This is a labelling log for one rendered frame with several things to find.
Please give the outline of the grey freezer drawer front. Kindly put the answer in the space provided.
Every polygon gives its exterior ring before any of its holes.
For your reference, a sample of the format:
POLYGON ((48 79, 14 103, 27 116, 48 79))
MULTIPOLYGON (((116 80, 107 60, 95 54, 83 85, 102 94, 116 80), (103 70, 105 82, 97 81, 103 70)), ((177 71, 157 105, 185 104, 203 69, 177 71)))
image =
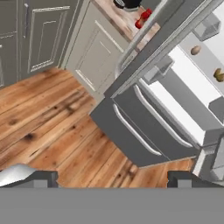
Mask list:
POLYGON ((162 151, 160 151, 151 140, 145 138, 142 134, 140 134, 138 130, 133 127, 133 122, 129 118, 127 118, 126 115, 123 114, 119 109, 122 116, 147 142, 147 144, 154 150, 161 152, 162 156, 156 156, 150 153, 120 122, 113 109, 113 104, 115 103, 112 102, 111 99, 104 99, 93 110, 93 112, 91 113, 91 117, 93 121, 97 124, 97 126, 106 134, 106 136, 123 152, 123 154, 134 165, 138 167, 152 166, 185 158, 195 158, 199 154, 198 153, 196 156, 193 157, 179 157, 178 159, 170 159, 162 151))
POLYGON ((148 109, 138 100, 134 86, 135 85, 114 98, 121 112, 133 122, 133 127, 145 138, 151 140, 155 146, 170 159, 196 156, 199 152, 199 148, 195 143, 189 137, 186 137, 181 128, 156 104, 156 100, 152 95, 140 87, 143 96, 151 106, 168 122, 179 136, 190 143, 192 147, 187 148, 173 139, 148 109))

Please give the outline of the grey fridge with white interior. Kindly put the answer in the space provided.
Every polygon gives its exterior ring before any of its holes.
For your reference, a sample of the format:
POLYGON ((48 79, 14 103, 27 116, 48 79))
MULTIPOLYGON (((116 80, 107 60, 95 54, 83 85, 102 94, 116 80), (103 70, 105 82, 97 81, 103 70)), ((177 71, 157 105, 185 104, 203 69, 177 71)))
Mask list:
POLYGON ((167 55, 174 64, 167 74, 151 84, 139 84, 156 100, 156 104, 195 144, 215 144, 224 132, 224 81, 214 72, 224 73, 224 2, 212 12, 220 21, 220 33, 200 41, 193 29, 167 55), (201 46, 197 55, 191 55, 201 46))

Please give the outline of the grey fridge door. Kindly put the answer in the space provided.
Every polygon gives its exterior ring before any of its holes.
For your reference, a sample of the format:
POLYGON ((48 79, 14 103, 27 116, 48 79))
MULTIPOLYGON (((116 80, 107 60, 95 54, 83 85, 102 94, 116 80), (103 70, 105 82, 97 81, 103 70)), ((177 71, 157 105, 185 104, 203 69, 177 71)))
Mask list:
POLYGON ((223 2, 224 0, 171 0, 156 20, 163 19, 160 29, 127 66, 123 63, 124 70, 115 78, 104 96, 115 98, 129 88, 223 2))

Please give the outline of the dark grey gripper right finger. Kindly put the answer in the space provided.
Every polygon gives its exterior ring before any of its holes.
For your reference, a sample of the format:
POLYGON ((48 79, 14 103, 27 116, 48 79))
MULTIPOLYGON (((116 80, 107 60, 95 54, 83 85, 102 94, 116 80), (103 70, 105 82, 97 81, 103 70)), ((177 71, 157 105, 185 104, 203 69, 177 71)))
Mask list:
POLYGON ((172 188, 224 188, 224 185, 203 180, 189 171, 168 171, 167 178, 166 186, 172 188))

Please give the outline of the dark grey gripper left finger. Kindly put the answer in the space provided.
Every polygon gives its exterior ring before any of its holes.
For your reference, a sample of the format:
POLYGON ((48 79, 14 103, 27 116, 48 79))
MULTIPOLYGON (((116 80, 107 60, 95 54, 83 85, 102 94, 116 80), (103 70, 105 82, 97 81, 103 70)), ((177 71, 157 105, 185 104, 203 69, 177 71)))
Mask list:
POLYGON ((42 171, 26 164, 0 170, 0 188, 58 188, 58 173, 42 171))

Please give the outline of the grey tall cupboard door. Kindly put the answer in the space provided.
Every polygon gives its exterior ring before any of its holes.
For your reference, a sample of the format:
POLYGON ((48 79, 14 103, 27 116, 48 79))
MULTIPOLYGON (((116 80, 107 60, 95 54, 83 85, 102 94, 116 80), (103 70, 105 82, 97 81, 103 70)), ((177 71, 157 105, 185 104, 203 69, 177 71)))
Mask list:
POLYGON ((78 2, 79 0, 22 0, 21 79, 59 64, 78 2), (30 6, 26 38, 23 38, 24 3, 30 6))

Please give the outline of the grey fridge door bin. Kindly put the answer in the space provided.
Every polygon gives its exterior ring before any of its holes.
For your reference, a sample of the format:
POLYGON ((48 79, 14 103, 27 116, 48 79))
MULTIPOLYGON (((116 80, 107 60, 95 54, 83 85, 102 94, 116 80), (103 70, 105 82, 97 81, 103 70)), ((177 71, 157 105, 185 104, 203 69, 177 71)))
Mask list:
POLYGON ((162 79, 168 72, 168 70, 174 64, 174 60, 169 56, 164 56, 144 77, 143 80, 147 84, 151 84, 155 81, 162 79))
POLYGON ((205 41, 219 34, 220 30, 221 21, 213 13, 211 13, 192 30, 192 33, 200 41, 205 41))

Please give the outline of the black countertop appliance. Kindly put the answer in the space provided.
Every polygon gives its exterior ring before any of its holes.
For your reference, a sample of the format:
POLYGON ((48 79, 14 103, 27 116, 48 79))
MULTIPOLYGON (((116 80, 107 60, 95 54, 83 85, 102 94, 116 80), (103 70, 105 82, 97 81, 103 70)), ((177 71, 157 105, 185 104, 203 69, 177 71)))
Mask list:
POLYGON ((125 11, 136 11, 142 0, 113 0, 115 6, 125 11))

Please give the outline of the olive green food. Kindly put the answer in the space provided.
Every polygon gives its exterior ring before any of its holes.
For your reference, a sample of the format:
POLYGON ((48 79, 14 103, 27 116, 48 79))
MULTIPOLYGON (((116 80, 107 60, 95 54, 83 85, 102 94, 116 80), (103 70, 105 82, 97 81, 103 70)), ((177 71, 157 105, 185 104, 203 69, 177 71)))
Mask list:
POLYGON ((224 81, 224 73, 221 71, 220 68, 217 68, 213 74, 213 77, 218 81, 218 82, 223 82, 224 81))

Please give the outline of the beige base cupboard door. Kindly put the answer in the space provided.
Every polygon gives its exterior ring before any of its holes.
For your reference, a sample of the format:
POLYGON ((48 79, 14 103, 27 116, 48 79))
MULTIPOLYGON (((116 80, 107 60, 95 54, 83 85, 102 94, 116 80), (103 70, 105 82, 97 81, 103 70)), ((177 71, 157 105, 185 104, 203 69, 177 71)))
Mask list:
POLYGON ((95 4, 89 3, 66 69, 99 102, 116 79, 116 62, 127 45, 95 4))

